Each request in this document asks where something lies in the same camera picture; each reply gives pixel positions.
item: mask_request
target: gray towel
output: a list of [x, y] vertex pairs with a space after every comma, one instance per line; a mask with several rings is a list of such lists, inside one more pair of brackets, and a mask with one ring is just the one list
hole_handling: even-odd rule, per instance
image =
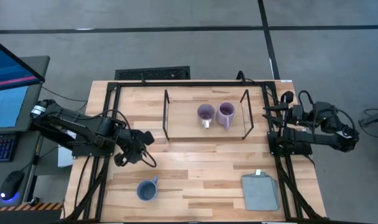
[[241, 177], [246, 210], [278, 210], [276, 180], [265, 172]]

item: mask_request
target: purple mug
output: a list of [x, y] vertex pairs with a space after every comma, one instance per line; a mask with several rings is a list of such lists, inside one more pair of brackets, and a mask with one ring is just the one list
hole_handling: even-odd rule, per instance
[[197, 116], [199, 117], [200, 122], [204, 125], [204, 128], [208, 129], [215, 116], [215, 109], [209, 104], [200, 105], [199, 108], [197, 108]]
[[236, 110], [234, 109], [233, 104], [222, 103], [216, 112], [216, 122], [222, 124], [225, 127], [225, 130], [228, 130], [233, 121], [235, 112]]

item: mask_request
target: backlit keyboard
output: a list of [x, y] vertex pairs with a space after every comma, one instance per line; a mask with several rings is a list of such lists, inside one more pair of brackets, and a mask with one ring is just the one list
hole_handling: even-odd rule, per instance
[[0, 134], [0, 162], [11, 162], [17, 145], [16, 134]]

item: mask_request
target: monitor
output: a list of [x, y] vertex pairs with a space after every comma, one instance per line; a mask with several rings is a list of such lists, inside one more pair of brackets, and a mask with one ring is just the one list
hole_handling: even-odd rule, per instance
[[0, 90], [44, 82], [44, 77], [0, 44]]

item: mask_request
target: concrete floor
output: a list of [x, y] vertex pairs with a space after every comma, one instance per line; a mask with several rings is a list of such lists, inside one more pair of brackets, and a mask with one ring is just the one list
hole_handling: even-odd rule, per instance
[[[264, 4], [270, 26], [378, 24], [378, 0]], [[255, 0], [0, 1], [3, 30], [261, 25]], [[280, 77], [293, 80], [297, 92], [308, 90], [315, 101], [330, 102], [355, 121], [364, 109], [378, 108], [378, 30], [271, 31], [271, 36]], [[238, 70], [248, 78], [272, 78], [262, 31], [3, 34], [0, 43], [18, 56], [49, 55], [45, 86], [72, 98], [86, 99], [93, 80], [111, 80], [115, 69], [124, 68], [189, 65], [193, 79], [234, 78]], [[41, 98], [81, 106], [46, 91]], [[316, 172], [330, 218], [378, 223], [378, 139], [359, 132], [360, 142], [346, 154], [313, 147]], [[44, 162], [41, 174], [57, 174], [55, 180], [65, 183], [68, 172], [54, 168]], [[48, 193], [50, 178], [42, 179], [38, 196], [61, 201], [65, 192]]]

